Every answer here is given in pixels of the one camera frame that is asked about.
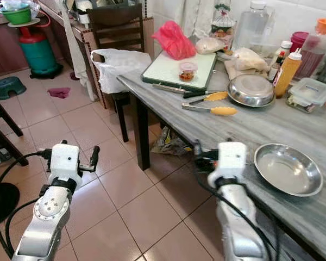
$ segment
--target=metal tray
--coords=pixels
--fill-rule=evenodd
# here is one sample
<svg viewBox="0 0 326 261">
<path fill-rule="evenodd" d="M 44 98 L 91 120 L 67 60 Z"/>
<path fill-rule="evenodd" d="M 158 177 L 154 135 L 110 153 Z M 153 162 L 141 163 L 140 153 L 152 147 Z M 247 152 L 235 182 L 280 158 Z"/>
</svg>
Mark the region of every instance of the metal tray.
<svg viewBox="0 0 326 261">
<path fill-rule="evenodd" d="M 288 145 L 262 145 L 254 162 L 266 181 L 287 194 L 309 197 L 322 189 L 323 177 L 315 162 Z"/>
</svg>

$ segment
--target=gray marble tabletop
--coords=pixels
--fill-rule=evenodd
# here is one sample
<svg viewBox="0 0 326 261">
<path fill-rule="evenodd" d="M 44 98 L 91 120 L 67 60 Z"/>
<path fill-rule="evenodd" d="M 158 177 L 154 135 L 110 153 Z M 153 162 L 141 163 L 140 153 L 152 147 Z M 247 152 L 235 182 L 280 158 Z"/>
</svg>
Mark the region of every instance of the gray marble tabletop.
<svg viewBox="0 0 326 261">
<path fill-rule="evenodd" d="M 268 108 L 246 108 L 233 104 L 229 99 L 204 102 L 206 107 L 235 107 L 238 113 L 223 117 L 210 113 L 181 108 L 186 102 L 180 94 L 158 90 L 141 81 L 138 72 L 119 76 L 148 108 L 168 122 L 189 142 L 199 139 L 206 148 L 233 138 L 247 145 L 247 160 L 253 162 L 254 151 L 260 145 L 277 142 L 294 147 L 311 157 L 324 177 L 322 191 L 315 196 L 299 198 L 275 190 L 256 172 L 253 164 L 243 173 L 249 190 L 288 228 L 326 258 L 326 107 L 306 114 L 276 100 Z M 225 91 L 229 83 L 221 62 L 215 65 L 208 89 Z"/>
</svg>

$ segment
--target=table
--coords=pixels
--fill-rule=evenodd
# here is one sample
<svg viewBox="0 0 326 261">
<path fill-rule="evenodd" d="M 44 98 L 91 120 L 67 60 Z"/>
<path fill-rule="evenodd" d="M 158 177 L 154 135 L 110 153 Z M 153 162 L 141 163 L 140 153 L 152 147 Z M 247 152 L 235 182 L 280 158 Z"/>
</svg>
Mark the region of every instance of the table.
<svg viewBox="0 0 326 261">
<path fill-rule="evenodd" d="M 222 63 L 217 62 L 208 89 L 226 90 L 228 76 Z M 243 173 L 244 182 L 259 204 L 266 205 L 277 217 L 284 230 L 317 260 L 326 260 L 326 107 L 306 114 L 276 100 L 268 108 L 246 108 L 228 99 L 205 102 L 206 106 L 232 106 L 238 113 L 231 117 L 188 111 L 181 108 L 181 95 L 154 89 L 141 81 L 138 72 L 118 77 L 132 96 L 135 142 L 138 165 L 149 167 L 147 109 L 150 109 L 174 129 L 183 140 L 193 144 L 199 139 L 205 148 L 232 138 L 247 145 L 247 161 L 253 162 L 254 151 L 262 144 L 288 144 L 309 155 L 324 177 L 322 191 L 315 196 L 299 198 L 275 190 L 249 164 Z"/>
</svg>

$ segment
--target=teal stool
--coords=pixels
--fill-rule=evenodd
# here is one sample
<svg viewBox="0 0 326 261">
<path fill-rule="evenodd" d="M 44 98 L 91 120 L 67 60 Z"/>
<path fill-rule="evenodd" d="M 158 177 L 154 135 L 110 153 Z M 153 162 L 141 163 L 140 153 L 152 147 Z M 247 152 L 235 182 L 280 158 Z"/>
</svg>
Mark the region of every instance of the teal stool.
<svg viewBox="0 0 326 261">
<path fill-rule="evenodd" d="M 9 92 L 14 91 L 17 95 L 26 91 L 26 87 L 22 84 L 18 77 L 7 77 L 0 80 L 0 100 L 10 98 Z"/>
</svg>

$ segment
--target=mustard bottle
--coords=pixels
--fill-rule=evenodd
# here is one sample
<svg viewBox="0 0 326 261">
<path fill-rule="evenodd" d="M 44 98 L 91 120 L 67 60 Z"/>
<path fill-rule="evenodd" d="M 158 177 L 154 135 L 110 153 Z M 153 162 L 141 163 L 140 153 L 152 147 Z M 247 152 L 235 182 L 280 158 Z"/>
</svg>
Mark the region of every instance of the mustard bottle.
<svg viewBox="0 0 326 261">
<path fill-rule="evenodd" d="M 302 63 L 302 55 L 299 52 L 300 50 L 296 50 L 296 52 L 290 53 L 273 81 L 274 92 L 277 98 L 281 98 L 284 95 L 290 81 Z"/>
</svg>

